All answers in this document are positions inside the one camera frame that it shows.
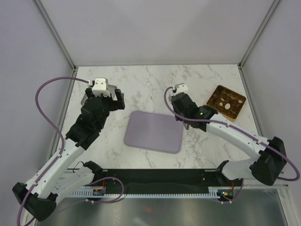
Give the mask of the white oval chocolate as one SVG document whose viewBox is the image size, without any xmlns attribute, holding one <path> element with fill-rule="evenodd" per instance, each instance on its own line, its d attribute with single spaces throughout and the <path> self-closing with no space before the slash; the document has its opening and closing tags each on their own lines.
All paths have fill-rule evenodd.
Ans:
<svg viewBox="0 0 301 226">
<path fill-rule="evenodd" d="M 230 109 L 230 107 L 231 107 L 230 104 L 226 104 L 226 105 L 225 105 L 225 109 L 226 109 L 226 110 Z"/>
</svg>

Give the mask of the metal tongs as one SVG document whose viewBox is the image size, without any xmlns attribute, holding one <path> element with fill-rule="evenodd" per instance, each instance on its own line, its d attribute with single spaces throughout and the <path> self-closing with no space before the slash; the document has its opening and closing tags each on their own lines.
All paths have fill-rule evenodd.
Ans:
<svg viewBox="0 0 301 226">
<path fill-rule="evenodd" d="M 183 125 L 184 125 L 184 127 L 185 127 L 186 130 L 189 130 L 190 125 L 189 125 L 189 123 L 187 121 L 183 121 Z"/>
</svg>

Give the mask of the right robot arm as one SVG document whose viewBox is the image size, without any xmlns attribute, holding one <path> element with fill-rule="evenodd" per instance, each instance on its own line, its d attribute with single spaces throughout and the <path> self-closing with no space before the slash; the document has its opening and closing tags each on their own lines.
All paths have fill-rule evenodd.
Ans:
<svg viewBox="0 0 301 226">
<path fill-rule="evenodd" d="M 286 165 L 282 139 L 268 139 L 246 132 L 213 108 L 197 106 L 184 92 L 172 94 L 169 101 L 176 113 L 176 120 L 218 136 L 249 156 L 249 159 L 241 161 L 223 161 L 215 173 L 217 184 L 225 186 L 235 179 L 255 178 L 265 185 L 274 185 Z"/>
</svg>

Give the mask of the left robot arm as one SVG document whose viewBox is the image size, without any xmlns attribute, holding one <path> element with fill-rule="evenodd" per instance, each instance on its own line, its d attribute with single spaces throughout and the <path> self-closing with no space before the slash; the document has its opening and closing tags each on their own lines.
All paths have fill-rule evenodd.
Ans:
<svg viewBox="0 0 301 226">
<path fill-rule="evenodd" d="M 13 186 L 13 194 L 21 205 L 19 216 L 27 210 L 33 220 L 44 221 L 73 191 L 101 184 L 101 167 L 93 161 L 85 162 L 80 170 L 64 179 L 61 176 L 99 137 L 110 112 L 125 109 L 124 94 L 120 89 L 114 89 L 114 93 L 116 99 L 107 89 L 86 89 L 87 100 L 79 117 L 65 136 L 60 135 L 61 147 L 31 179 Z"/>
</svg>

